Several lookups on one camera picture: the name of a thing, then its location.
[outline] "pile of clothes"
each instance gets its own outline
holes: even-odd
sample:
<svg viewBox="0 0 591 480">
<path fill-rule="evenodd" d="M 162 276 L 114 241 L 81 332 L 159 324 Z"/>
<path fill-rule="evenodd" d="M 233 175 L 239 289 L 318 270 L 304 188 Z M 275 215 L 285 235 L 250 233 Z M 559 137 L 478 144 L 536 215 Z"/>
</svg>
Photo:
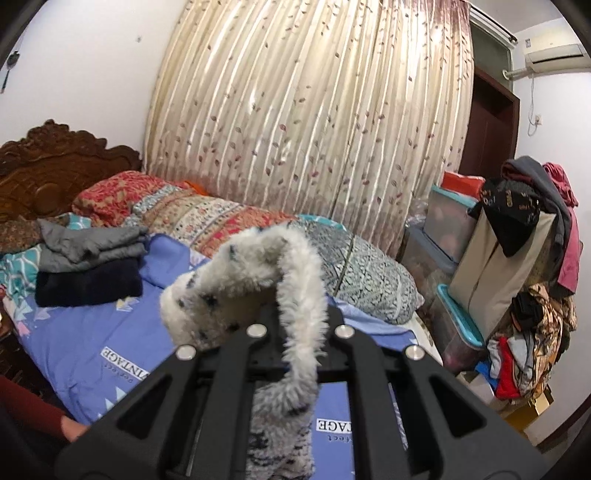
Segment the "pile of clothes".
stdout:
<svg viewBox="0 0 591 480">
<path fill-rule="evenodd" d="M 144 226 L 71 230 L 38 221 L 41 255 L 35 289 L 40 307 L 76 307 L 142 295 Z"/>
<path fill-rule="evenodd" d="M 545 281 L 525 285 L 512 299 L 512 322 L 489 340 L 489 361 L 477 369 L 501 400 L 537 398 L 577 328 L 573 295 L 582 244 L 574 208 L 579 203 L 559 165 L 521 157 L 505 162 L 501 174 L 485 182 L 474 214 L 483 209 L 506 257 L 525 245 L 540 212 L 554 214 L 550 265 Z"/>
</svg>

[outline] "white fluffy fabric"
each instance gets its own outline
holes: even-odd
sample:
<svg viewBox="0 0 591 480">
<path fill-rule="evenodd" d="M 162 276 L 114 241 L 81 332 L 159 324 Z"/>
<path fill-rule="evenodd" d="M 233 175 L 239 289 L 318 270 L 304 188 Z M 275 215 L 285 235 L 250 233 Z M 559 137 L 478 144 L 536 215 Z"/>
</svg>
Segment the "white fluffy fabric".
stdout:
<svg viewBox="0 0 591 480">
<path fill-rule="evenodd" d="M 310 421 L 327 328 L 321 260 L 304 234 L 278 225 L 231 237 L 211 262 L 164 290 L 160 313 L 177 346 L 202 351 L 256 322 L 261 306 L 275 299 L 289 369 L 255 392 L 247 478 L 301 480 L 314 470 Z"/>
</svg>

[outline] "ceiling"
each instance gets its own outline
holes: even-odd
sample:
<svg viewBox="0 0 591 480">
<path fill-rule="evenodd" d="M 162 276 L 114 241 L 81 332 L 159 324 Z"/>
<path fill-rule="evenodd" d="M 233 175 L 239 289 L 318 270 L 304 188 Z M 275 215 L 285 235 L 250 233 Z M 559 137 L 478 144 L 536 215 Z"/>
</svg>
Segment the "ceiling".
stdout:
<svg viewBox="0 0 591 480">
<path fill-rule="evenodd" d="M 470 3 L 513 34 L 562 17 L 550 0 L 470 0 Z"/>
</svg>

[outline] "leaf pattern curtain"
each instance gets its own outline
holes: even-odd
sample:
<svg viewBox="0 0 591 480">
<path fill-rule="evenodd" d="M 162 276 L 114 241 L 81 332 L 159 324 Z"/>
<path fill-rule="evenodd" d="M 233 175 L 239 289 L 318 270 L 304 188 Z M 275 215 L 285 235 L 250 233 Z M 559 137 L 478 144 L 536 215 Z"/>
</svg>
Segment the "leaf pattern curtain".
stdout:
<svg viewBox="0 0 591 480">
<path fill-rule="evenodd" d="M 190 0 L 145 168 L 395 254 L 412 199 L 459 166 L 472 83 L 462 0 Z"/>
</svg>

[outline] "metal bolt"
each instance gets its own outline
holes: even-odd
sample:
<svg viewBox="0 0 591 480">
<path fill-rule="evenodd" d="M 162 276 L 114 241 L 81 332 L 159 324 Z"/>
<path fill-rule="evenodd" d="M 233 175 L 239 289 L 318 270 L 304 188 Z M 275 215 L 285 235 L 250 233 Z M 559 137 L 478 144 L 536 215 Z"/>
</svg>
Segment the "metal bolt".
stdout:
<svg viewBox="0 0 591 480">
<path fill-rule="evenodd" d="M 179 360 L 193 360 L 197 355 L 197 349 L 193 345 L 181 345 L 176 351 Z"/>
<path fill-rule="evenodd" d="M 335 328 L 335 334 L 339 338 L 347 339 L 355 335 L 355 329 L 349 325 L 339 325 Z"/>
<path fill-rule="evenodd" d="M 246 334 L 252 338 L 263 338 L 267 334 L 267 327 L 262 323 L 253 323 L 246 329 Z"/>
<path fill-rule="evenodd" d="M 407 347 L 406 350 L 404 351 L 404 353 L 411 360 L 420 360 L 421 358 L 423 358 L 425 356 L 425 350 L 423 349 L 422 346 L 419 346 L 419 345 L 411 345 L 411 346 Z"/>
</svg>

